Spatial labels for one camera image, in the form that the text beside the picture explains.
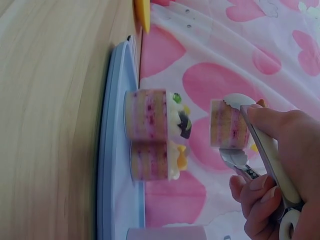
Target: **wood grain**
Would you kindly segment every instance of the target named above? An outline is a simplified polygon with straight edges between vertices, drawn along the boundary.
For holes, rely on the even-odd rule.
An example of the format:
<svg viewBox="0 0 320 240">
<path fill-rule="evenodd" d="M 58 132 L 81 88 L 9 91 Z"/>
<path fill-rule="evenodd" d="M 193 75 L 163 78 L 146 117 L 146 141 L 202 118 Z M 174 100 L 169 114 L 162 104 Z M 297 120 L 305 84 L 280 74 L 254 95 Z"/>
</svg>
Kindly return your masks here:
<svg viewBox="0 0 320 240">
<path fill-rule="evenodd" d="M 106 69 L 138 29 L 131 0 L 0 1 L 1 240 L 94 238 Z"/>
</svg>

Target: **metal tongs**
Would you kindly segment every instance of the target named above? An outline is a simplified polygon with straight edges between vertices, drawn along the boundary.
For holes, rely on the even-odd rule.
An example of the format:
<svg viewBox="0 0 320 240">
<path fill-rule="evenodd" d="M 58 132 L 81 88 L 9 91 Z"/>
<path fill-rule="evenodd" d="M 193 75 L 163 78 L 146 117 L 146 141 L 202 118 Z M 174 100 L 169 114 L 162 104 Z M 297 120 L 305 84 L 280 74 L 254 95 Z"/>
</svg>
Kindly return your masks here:
<svg viewBox="0 0 320 240">
<path fill-rule="evenodd" d="M 290 240 L 291 228 L 293 227 L 293 231 L 296 229 L 304 203 L 281 165 L 278 143 L 250 123 L 247 109 L 250 105 L 255 104 L 253 99 L 240 93 L 232 93 L 225 96 L 223 100 L 242 114 L 268 175 L 281 189 L 282 201 L 273 217 L 280 223 L 279 240 Z M 242 149 L 219 149 L 219 152 L 225 164 L 246 180 L 253 180 L 260 176 L 247 164 L 248 156 Z"/>
</svg>

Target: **tongs handle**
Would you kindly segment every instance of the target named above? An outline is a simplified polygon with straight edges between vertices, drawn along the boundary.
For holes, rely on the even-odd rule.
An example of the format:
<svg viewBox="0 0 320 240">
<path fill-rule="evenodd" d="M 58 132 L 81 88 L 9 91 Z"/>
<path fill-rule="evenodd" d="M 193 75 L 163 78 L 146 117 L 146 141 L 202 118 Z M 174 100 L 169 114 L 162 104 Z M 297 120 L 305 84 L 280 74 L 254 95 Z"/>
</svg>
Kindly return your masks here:
<svg viewBox="0 0 320 240">
<path fill-rule="evenodd" d="M 272 176 L 280 187 L 285 205 L 293 206 L 299 204 L 301 197 L 281 165 L 277 141 L 249 122 L 247 115 L 248 107 L 248 105 L 242 105 L 240 112 L 261 155 L 267 173 Z"/>
</svg>

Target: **plastic tray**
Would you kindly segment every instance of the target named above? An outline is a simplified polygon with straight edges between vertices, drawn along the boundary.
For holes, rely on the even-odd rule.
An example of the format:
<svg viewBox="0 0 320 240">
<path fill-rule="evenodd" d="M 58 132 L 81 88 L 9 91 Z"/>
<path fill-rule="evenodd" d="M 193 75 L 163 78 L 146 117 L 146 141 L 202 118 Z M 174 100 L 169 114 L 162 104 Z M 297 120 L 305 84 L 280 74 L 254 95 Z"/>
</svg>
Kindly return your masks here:
<svg viewBox="0 0 320 240">
<path fill-rule="evenodd" d="M 145 227 L 145 191 L 132 182 L 130 145 L 124 126 L 126 91 L 136 91 L 129 42 L 111 54 L 107 75 L 97 170 L 97 239 L 125 240 L 129 228 Z"/>
</svg>

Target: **mini cake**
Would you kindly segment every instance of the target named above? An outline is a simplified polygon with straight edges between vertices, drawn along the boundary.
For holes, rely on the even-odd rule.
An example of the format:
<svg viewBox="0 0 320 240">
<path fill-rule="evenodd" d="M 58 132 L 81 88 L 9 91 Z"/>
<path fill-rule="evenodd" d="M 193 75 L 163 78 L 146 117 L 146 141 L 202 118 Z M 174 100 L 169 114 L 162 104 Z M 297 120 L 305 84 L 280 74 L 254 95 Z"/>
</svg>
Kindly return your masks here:
<svg viewBox="0 0 320 240">
<path fill-rule="evenodd" d="M 189 109 L 181 103 L 179 94 L 164 89 L 141 89 L 126 92 L 124 125 L 132 141 L 165 142 L 168 135 L 188 139 L 192 124 Z"/>
<path fill-rule="evenodd" d="M 263 99 L 257 104 L 266 106 Z M 223 100 L 211 100 L 210 145 L 221 149 L 254 148 L 254 141 L 240 111 Z"/>
<path fill-rule="evenodd" d="M 185 146 L 167 143 L 133 142 L 131 176 L 136 181 L 176 180 L 187 169 Z"/>
</svg>

